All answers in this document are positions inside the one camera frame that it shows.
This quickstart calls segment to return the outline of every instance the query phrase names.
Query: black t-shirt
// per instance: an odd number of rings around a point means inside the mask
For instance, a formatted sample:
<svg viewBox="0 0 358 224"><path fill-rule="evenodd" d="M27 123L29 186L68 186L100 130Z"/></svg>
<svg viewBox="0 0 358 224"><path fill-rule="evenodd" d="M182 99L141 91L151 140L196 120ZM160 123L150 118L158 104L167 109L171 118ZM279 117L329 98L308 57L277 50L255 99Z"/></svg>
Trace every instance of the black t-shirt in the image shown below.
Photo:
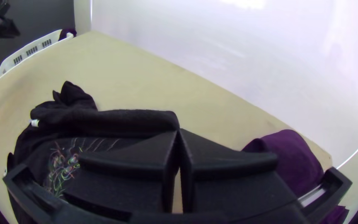
<svg viewBox="0 0 358 224"><path fill-rule="evenodd" d="M29 125L20 134L14 155L8 157L8 172L25 163L39 185L62 199L62 192L78 175L82 152L117 150L179 129L171 111L99 112L93 98L68 81L60 93L53 91L53 99L31 111L39 127ZM19 223L35 223L11 196L10 201Z"/></svg>

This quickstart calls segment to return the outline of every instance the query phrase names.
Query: beige table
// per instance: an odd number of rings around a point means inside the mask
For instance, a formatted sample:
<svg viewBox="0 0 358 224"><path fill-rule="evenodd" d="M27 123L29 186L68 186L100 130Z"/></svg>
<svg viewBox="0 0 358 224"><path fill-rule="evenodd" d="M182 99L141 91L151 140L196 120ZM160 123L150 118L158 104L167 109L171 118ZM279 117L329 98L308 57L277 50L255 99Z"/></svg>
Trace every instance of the beige table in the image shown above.
<svg viewBox="0 0 358 224"><path fill-rule="evenodd" d="M66 80L89 93L99 110L171 110L182 128L234 150L290 128L200 76L101 33L57 43L0 80L0 210L10 223L16 219L2 181L7 155L28 125L30 110L52 100L52 90L60 91ZM330 155L306 141L329 168ZM174 211L180 211L179 198L175 194Z"/></svg>

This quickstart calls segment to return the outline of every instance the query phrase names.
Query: white laundry basket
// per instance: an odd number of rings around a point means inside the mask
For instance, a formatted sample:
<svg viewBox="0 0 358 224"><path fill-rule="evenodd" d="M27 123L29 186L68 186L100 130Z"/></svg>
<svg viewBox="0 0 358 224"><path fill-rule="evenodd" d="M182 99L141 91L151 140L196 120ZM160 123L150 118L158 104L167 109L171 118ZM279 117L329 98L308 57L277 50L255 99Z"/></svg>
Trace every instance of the white laundry basket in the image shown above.
<svg viewBox="0 0 358 224"><path fill-rule="evenodd" d="M56 30L44 37L41 37L28 45L22 47L20 50L13 53L11 56L7 57L0 66L0 78L8 74L12 69L15 68L22 61L30 58L31 56L41 52L45 48L57 43L59 41L60 32L62 30ZM72 39L74 35L72 33L67 33L67 36L62 41L67 41Z"/></svg>

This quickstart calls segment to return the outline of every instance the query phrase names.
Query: purple towel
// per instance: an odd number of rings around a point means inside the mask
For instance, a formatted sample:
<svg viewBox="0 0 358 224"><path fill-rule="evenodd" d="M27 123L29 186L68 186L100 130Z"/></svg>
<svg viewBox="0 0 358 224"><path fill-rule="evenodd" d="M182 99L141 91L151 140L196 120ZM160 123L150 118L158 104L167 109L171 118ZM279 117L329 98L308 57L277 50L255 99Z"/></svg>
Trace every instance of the purple towel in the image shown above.
<svg viewBox="0 0 358 224"><path fill-rule="evenodd" d="M297 132L282 130L252 140L243 148L245 152L273 152L278 156L276 171L297 197L316 188L324 171L307 143ZM348 210L337 206L321 223L343 223Z"/></svg>

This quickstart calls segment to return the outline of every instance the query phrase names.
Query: white backdrop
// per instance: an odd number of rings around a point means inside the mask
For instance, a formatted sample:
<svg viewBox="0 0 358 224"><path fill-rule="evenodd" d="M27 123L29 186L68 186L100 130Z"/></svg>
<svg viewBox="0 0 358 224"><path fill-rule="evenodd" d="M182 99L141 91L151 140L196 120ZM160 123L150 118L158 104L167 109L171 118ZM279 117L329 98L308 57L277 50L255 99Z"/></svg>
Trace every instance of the white backdrop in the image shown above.
<svg viewBox="0 0 358 224"><path fill-rule="evenodd" d="M262 108L334 166L358 149L358 1L93 0L92 29Z"/></svg>

